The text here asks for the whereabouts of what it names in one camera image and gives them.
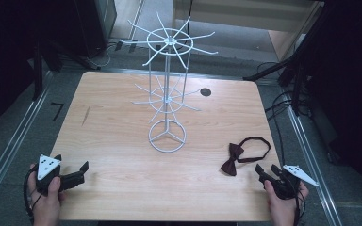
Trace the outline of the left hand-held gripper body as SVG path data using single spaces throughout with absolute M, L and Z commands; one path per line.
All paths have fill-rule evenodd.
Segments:
M 60 178 L 59 192 L 68 190 L 85 183 L 84 175 L 79 171 L 67 175 L 60 174 L 60 161 L 54 157 L 41 155 L 37 164 L 36 187 L 42 195 L 48 194 L 50 183 L 55 177 Z

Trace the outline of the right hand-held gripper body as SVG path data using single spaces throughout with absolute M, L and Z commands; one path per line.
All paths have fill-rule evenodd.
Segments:
M 310 177 L 299 166 L 284 165 L 281 170 L 284 173 L 283 178 L 277 179 L 271 177 L 269 174 L 268 181 L 271 182 L 276 196 L 282 200 L 293 199 L 298 194 L 300 182 L 304 181 L 313 186 L 318 186 L 319 183 Z

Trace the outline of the dark red bow tie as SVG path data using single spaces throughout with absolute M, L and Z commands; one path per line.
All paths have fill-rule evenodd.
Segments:
M 241 158 L 240 156 L 244 153 L 244 149 L 242 148 L 243 144 L 249 140 L 260 140 L 266 146 L 267 150 L 264 152 L 262 156 L 259 157 L 247 157 Z M 272 148 L 271 144 L 268 140 L 263 137 L 247 137 L 242 140 L 239 144 L 230 143 L 228 147 L 229 158 L 222 164 L 221 170 L 230 176 L 237 175 L 236 163 L 253 163 L 259 160 L 263 160 L 266 155 L 269 153 L 270 149 Z

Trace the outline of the white wire hook rack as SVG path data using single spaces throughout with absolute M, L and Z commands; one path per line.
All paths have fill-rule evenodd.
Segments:
M 133 28 L 146 33 L 145 40 L 121 40 L 122 43 L 137 45 L 145 44 L 148 47 L 148 59 L 143 66 L 148 68 L 148 87 L 136 87 L 147 93 L 146 101 L 135 102 L 135 105 L 149 105 L 155 111 L 150 119 L 152 124 L 148 132 L 149 143 L 157 151 L 173 153 L 180 150 L 187 141 L 187 132 L 177 119 L 176 113 L 188 108 L 199 111 L 199 108 L 185 103 L 185 98 L 199 92 L 186 91 L 189 61 L 193 51 L 207 55 L 216 55 L 194 46 L 199 39 L 208 38 L 214 32 L 191 36 L 185 27 L 189 25 L 190 18 L 180 28 L 166 27 L 159 16 L 156 15 L 160 27 L 148 30 L 135 23 L 129 22 Z

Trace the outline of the person's right hand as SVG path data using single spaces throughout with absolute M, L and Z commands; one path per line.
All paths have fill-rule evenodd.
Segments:
M 309 190 L 303 182 L 300 182 L 298 199 L 282 200 L 274 192 L 272 183 L 268 180 L 264 182 L 264 187 L 268 197 L 269 212 L 273 226 L 296 226 L 298 222 L 298 210 Z

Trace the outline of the person's left hand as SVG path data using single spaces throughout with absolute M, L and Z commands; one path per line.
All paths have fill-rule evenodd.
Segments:
M 27 179 L 31 197 L 30 208 L 33 213 L 33 226 L 58 226 L 61 203 L 65 194 L 60 192 L 61 181 L 55 177 L 48 186 L 48 193 L 42 195 L 36 188 L 36 172 L 32 171 Z

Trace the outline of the black metal stand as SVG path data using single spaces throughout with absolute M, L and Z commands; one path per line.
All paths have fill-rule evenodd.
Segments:
M 245 81 L 255 82 L 271 73 L 275 73 L 283 69 L 282 73 L 278 77 L 278 84 L 281 87 L 285 87 L 291 81 L 294 81 L 291 107 L 296 115 L 299 115 L 299 95 L 304 81 L 305 64 L 309 60 L 309 50 L 314 46 L 315 40 L 319 37 L 318 32 L 323 28 L 326 18 L 328 17 L 327 0 L 306 1 L 313 2 L 316 8 L 320 9 L 320 13 L 293 54 L 281 62 L 275 63 L 273 66 L 270 66 L 264 71 L 243 77 L 243 80 Z
M 32 100 L 36 101 L 42 93 L 42 61 L 45 60 L 48 67 L 56 72 L 62 68 L 62 62 L 58 58 L 58 53 L 62 53 L 69 57 L 71 60 L 80 64 L 86 69 L 98 71 L 100 66 L 93 66 L 91 63 L 82 59 L 76 53 L 65 48 L 61 44 L 53 40 L 37 40 L 34 45 L 34 95 Z

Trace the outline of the dark cabinet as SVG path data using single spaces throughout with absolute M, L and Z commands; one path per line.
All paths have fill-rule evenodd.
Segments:
M 114 0 L 74 0 L 81 25 L 82 54 L 94 57 L 107 48 L 117 18 Z

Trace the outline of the metal floor rail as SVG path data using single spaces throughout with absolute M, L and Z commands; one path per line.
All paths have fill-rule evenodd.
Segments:
M 42 78 L 44 84 L 42 85 L 42 91 L 40 96 L 32 101 L 29 105 L 25 115 L 20 120 L 18 126 L 16 127 L 13 135 L 11 136 L 8 144 L 6 145 L 3 153 L 0 155 L 0 184 L 8 171 L 8 167 L 10 166 L 13 158 L 18 152 L 31 124 L 35 120 L 38 115 L 41 106 L 46 98 L 47 92 L 51 86 L 52 79 L 54 74 L 51 71 L 48 71 L 45 76 Z
M 301 150 L 303 152 L 304 159 L 308 166 L 310 174 L 317 182 L 320 183 L 316 187 L 316 190 L 319 195 L 321 206 L 327 218 L 327 221 L 330 226 L 343 226 L 342 220 L 336 207 L 336 203 L 334 202 L 331 192 L 326 182 L 324 181 L 320 166 L 313 153 L 312 147 L 307 138 L 302 122 L 300 118 L 295 115 L 291 107 L 288 108 L 288 116 L 295 131 L 295 134 L 298 138 L 298 142 L 301 146 Z

